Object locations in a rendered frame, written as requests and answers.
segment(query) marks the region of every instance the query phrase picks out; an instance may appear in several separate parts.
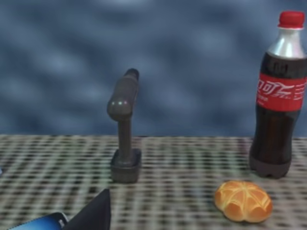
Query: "bottle label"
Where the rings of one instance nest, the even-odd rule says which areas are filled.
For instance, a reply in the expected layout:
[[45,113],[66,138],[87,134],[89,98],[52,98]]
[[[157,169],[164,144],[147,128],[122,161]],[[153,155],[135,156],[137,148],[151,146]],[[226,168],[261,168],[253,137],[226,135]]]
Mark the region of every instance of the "bottle label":
[[305,85],[306,78],[281,79],[261,73],[257,87],[257,104],[280,112],[300,110]]

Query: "orange food item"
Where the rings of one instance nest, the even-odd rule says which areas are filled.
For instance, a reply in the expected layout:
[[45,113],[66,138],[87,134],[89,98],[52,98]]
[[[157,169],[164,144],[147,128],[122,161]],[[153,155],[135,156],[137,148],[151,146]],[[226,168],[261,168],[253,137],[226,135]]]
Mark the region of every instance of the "orange food item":
[[273,210],[269,195],[256,184],[245,181],[223,183],[216,190],[214,201],[228,219],[236,222],[262,222]]

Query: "red bottle cap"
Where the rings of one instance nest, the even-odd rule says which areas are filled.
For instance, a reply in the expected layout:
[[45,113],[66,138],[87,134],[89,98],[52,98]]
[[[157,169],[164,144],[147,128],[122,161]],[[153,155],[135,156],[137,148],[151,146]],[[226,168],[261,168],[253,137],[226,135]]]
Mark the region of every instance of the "red bottle cap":
[[299,29],[304,27],[305,14],[300,11],[283,11],[278,27]]

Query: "hammer base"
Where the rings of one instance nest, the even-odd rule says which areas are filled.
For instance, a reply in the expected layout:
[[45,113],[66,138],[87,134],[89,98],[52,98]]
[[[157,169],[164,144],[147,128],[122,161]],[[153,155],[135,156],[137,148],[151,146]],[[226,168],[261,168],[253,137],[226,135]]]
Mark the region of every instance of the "hammer base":
[[117,164],[119,150],[116,150],[111,160],[111,178],[117,183],[135,183],[138,181],[142,166],[142,152],[140,149],[132,149],[135,161],[132,166],[120,166]]

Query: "coca-cola bottle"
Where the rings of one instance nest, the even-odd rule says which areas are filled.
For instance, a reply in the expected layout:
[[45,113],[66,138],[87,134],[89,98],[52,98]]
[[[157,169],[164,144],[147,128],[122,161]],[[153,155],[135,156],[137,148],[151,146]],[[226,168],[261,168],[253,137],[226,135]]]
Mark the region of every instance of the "coca-cola bottle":
[[307,57],[300,41],[305,15],[284,11],[279,36],[265,53],[256,99],[256,132],[249,165],[261,177],[281,178],[288,173],[292,133],[303,104]]

